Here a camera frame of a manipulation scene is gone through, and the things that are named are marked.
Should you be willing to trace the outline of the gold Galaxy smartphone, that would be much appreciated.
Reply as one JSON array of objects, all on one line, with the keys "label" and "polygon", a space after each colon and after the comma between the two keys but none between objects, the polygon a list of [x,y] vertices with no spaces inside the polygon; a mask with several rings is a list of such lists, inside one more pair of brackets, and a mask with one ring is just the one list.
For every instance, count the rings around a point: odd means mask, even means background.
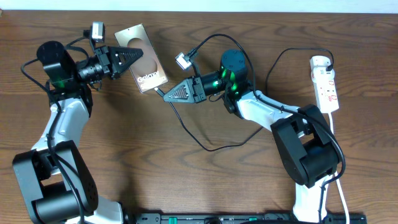
[{"label": "gold Galaxy smartphone", "polygon": [[120,47],[142,49],[143,56],[130,66],[141,93],[157,88],[168,82],[167,75],[147,35],[143,24],[115,32]]}]

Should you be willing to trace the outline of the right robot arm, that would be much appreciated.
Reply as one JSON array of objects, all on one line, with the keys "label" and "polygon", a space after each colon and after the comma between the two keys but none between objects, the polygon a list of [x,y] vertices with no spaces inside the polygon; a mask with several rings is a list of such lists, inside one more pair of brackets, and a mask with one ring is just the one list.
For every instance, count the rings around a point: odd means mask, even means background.
[{"label": "right robot arm", "polygon": [[268,129],[281,161],[295,181],[296,220],[323,223],[326,220],[326,190],[339,179],[335,172],[345,159],[322,112],[315,105],[289,106],[257,90],[248,80],[252,67],[243,50],[225,51],[217,71],[184,79],[163,95],[168,103],[201,103],[220,94],[229,113]]}]

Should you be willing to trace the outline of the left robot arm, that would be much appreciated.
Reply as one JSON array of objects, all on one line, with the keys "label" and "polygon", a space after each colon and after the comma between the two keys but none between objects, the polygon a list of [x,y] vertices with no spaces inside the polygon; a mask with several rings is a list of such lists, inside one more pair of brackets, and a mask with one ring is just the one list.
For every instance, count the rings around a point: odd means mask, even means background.
[{"label": "left robot arm", "polygon": [[75,62],[75,49],[74,43],[48,41],[37,50],[49,76],[42,89],[51,115],[37,143],[12,162],[27,212],[34,223],[134,223],[121,203],[99,195],[78,145],[91,116],[92,90],[106,77],[118,79],[144,53],[104,45]]}]

